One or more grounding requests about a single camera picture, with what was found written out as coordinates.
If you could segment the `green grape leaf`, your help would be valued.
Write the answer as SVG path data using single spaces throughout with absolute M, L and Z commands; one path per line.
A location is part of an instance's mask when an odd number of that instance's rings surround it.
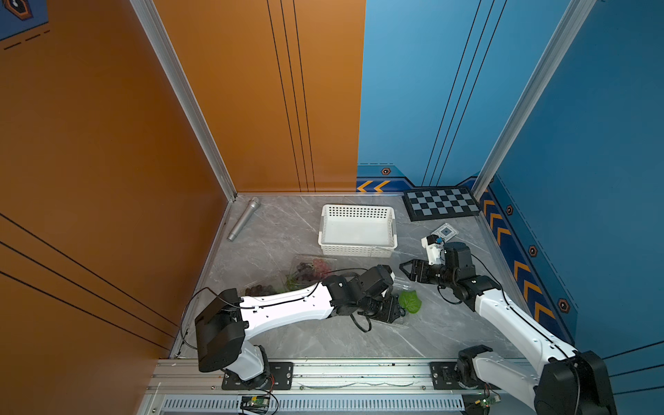
M 288 275 L 285 277 L 284 287 L 287 292 L 294 292 L 301 289 L 301 284 L 295 276 Z
M 409 314 L 417 314 L 421 310 L 422 300 L 416 290 L 401 292 L 398 297 L 399 306 Z

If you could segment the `dark purple grape bunch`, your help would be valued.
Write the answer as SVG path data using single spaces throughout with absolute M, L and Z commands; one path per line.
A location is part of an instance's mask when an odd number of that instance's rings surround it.
M 295 276 L 300 281 L 301 284 L 305 283 L 308 284 L 311 281 L 316 281 L 312 275 L 313 269 L 311 264 L 312 263 L 302 262 L 297 265 L 296 271 L 293 274 L 293 276 Z

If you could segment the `black grape bunch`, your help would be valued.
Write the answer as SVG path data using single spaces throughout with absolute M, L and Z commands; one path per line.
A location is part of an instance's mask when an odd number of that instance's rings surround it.
M 248 297 L 263 297 L 276 295 L 278 292 L 273 285 L 251 285 L 245 289 L 245 296 Z

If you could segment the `red grape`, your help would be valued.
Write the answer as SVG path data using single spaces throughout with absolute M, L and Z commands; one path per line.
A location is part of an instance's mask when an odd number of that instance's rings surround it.
M 312 275 L 315 280 L 324 279 L 332 272 L 330 262 L 325 259 L 313 259 L 311 266 L 313 269 Z

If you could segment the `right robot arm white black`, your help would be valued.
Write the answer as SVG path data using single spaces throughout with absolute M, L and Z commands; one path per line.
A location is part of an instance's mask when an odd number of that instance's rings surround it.
M 452 304 L 465 305 L 509 340 L 528 361 L 524 368 L 488 346 L 459 352 L 456 376 L 465 387 L 496 386 L 538 414 L 615 414 L 617 406 L 605 362 L 580 352 L 521 310 L 462 242 L 436 240 L 425 245 L 426 259 L 400 264 L 406 277 L 439 290 L 450 289 Z

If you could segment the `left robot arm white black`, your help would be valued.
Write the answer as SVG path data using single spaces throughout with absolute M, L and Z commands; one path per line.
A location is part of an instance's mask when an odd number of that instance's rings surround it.
M 368 321 L 394 323 L 406 315 L 393 293 L 394 273 L 389 266 L 374 266 L 364 273 L 331 274 L 301 290 L 263 297 L 242 297 L 224 290 L 195 318 L 198 369 L 236 376 L 249 389 L 271 377 L 265 348 L 251 340 L 270 330 L 335 316 L 358 316 Z

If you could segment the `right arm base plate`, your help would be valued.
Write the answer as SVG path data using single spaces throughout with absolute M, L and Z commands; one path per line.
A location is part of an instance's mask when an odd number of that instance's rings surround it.
M 435 390 L 458 390 L 482 392 L 486 383 L 481 381 L 470 366 L 462 361 L 432 361 L 429 363 L 432 384 Z

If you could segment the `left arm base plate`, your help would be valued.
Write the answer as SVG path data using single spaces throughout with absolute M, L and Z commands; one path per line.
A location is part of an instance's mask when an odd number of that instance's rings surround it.
M 236 373 L 228 372 L 224 374 L 221 389 L 225 391 L 288 391 L 292 389 L 293 370 L 293 362 L 271 361 L 268 370 L 254 380 L 244 381 Z

